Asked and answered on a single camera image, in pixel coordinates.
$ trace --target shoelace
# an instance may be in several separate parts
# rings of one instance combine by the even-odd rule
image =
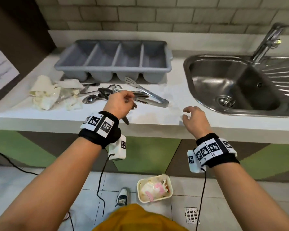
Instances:
[[[119,199],[119,200],[118,200],[118,204],[119,204],[119,205],[120,205],[120,204],[125,205],[125,201],[126,201],[126,199]]]

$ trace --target yellow clothing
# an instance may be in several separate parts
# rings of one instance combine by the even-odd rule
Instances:
[[[147,212],[138,204],[114,211],[93,231],[188,231],[163,215]]]

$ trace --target person's left hand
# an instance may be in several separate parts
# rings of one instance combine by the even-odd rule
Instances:
[[[103,111],[113,114],[120,120],[125,117],[133,107],[133,97],[134,94],[126,90],[111,94]]]

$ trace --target floor drain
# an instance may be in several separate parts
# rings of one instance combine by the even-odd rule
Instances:
[[[185,208],[186,223],[197,224],[198,221],[198,209],[197,208]]]
[[[235,100],[233,100],[230,96],[226,96],[226,95],[218,96],[216,98],[216,101],[220,105],[222,105],[222,106],[224,106],[226,108],[231,108],[235,104]]]

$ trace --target cable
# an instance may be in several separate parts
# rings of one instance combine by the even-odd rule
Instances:
[[[12,166],[14,166],[15,168],[19,169],[20,171],[25,172],[25,173],[38,175],[37,173],[27,172],[27,171],[24,171],[22,168],[17,167],[7,156],[3,155],[1,152],[0,152],[0,155],[3,156]]]
[[[198,229],[198,223],[199,223],[199,218],[200,218],[200,211],[201,211],[201,206],[202,206],[202,199],[203,199],[203,194],[204,194],[204,188],[206,186],[206,171],[201,168],[202,171],[204,171],[204,183],[203,183],[203,190],[202,190],[202,195],[201,195],[201,200],[200,200],[200,207],[199,207],[199,213],[198,213],[198,219],[197,219],[197,225],[196,225],[196,231]]]
[[[102,199],[102,198],[99,196],[99,191],[100,191],[100,185],[101,185],[101,179],[102,179],[103,172],[104,172],[104,170],[105,170],[105,167],[106,167],[106,164],[107,164],[109,158],[110,158],[112,155],[115,155],[115,154],[110,154],[110,155],[107,157],[107,160],[106,160],[106,162],[105,162],[105,164],[104,164],[104,167],[103,167],[103,169],[102,169],[101,176],[100,176],[99,187],[97,188],[97,193],[96,193],[96,195],[98,196],[98,198],[104,202],[103,216],[104,216],[104,211],[105,211],[105,201],[104,201],[104,199]]]
[[[19,169],[20,171],[25,172],[25,173],[38,175],[37,173],[27,172],[27,171],[24,171],[22,168],[19,168],[19,167],[16,166],[6,155],[3,155],[1,152],[0,152],[0,155],[3,156],[3,157],[4,157],[13,167],[15,167],[16,169]],[[67,220],[70,218],[70,223],[72,224],[72,229],[73,229],[73,231],[74,231],[72,216],[70,215],[70,212],[68,212],[68,214],[69,214],[69,217],[67,217],[66,219],[64,219],[62,222],[67,221]]]

